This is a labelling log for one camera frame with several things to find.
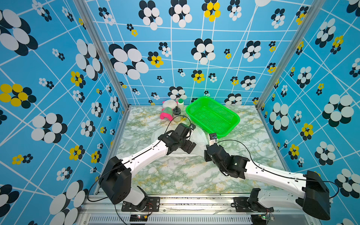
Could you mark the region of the green plastic basket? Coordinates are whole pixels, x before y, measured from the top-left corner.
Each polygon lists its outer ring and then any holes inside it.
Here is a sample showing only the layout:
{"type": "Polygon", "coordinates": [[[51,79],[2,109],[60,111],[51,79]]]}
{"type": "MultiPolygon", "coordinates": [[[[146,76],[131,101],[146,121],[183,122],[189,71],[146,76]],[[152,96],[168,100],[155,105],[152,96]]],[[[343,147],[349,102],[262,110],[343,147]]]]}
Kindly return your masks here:
{"type": "Polygon", "coordinates": [[[207,96],[187,106],[186,113],[201,129],[219,138],[227,136],[240,122],[238,114],[207,96]]]}

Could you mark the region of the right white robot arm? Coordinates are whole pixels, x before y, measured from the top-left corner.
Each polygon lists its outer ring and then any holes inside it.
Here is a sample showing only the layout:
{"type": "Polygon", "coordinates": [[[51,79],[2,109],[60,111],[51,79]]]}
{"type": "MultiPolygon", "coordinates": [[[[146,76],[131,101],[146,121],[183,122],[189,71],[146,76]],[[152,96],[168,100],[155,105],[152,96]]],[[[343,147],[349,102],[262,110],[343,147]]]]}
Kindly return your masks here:
{"type": "Polygon", "coordinates": [[[271,194],[259,188],[253,190],[248,205],[253,211],[272,207],[302,209],[306,214],[330,220],[330,191],[321,177],[312,171],[293,173],[254,162],[251,158],[231,156],[216,143],[204,151],[206,162],[213,162],[225,176],[260,181],[278,187],[284,194],[271,194]]]}

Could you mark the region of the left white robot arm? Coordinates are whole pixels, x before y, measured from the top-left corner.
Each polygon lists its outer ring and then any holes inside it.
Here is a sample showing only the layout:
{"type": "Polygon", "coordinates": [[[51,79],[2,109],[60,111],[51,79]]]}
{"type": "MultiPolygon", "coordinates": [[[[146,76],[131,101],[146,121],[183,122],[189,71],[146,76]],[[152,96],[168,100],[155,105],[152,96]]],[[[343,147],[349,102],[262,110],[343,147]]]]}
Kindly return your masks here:
{"type": "Polygon", "coordinates": [[[178,149],[190,154],[196,147],[196,143],[190,141],[195,129],[192,123],[189,126],[180,123],[175,130],[166,131],[143,150],[125,158],[120,155],[112,157],[98,180],[112,204],[128,202],[139,207],[146,205],[148,195],[140,187],[132,187],[132,178],[153,161],[178,149]]]}

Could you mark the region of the white translucent plastic bag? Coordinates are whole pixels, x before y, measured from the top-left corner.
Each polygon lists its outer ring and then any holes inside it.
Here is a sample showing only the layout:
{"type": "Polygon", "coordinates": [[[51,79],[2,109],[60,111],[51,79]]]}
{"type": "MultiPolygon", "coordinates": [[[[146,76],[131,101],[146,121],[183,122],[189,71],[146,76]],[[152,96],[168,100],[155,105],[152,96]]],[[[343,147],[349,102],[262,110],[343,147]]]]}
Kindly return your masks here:
{"type": "MultiPolygon", "coordinates": [[[[177,127],[176,124],[170,125],[167,131],[175,130],[176,127],[177,127]]],[[[166,130],[166,127],[161,127],[160,129],[153,132],[153,134],[151,136],[151,142],[153,143],[154,141],[158,141],[158,137],[160,135],[162,135],[165,132],[165,130],[166,130]]],[[[203,132],[203,130],[201,128],[197,127],[194,131],[192,131],[190,141],[196,143],[196,146],[192,150],[191,153],[186,153],[183,150],[178,149],[168,156],[169,157],[178,157],[178,158],[203,156],[203,152],[206,149],[206,145],[208,144],[208,138],[206,137],[205,133],[203,132]]]]}

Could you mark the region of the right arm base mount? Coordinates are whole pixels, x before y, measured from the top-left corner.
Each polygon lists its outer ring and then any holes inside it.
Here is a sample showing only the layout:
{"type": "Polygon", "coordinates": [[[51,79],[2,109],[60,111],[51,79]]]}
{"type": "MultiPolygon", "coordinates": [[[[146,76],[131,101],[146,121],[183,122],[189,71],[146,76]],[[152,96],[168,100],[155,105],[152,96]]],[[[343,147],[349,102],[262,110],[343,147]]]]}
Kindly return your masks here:
{"type": "Polygon", "coordinates": [[[274,212],[273,207],[266,208],[260,204],[260,191],[260,188],[253,188],[249,197],[234,197],[231,207],[235,208],[236,212],[274,212]]]}

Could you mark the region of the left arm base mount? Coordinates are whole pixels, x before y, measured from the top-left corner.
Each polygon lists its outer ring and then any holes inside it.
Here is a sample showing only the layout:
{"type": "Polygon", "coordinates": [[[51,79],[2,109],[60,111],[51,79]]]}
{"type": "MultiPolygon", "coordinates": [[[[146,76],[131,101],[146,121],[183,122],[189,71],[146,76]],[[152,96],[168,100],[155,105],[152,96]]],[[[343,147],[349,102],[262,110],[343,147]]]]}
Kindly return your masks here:
{"type": "Polygon", "coordinates": [[[160,197],[146,196],[138,205],[124,200],[122,212],[159,212],[160,197]]]}

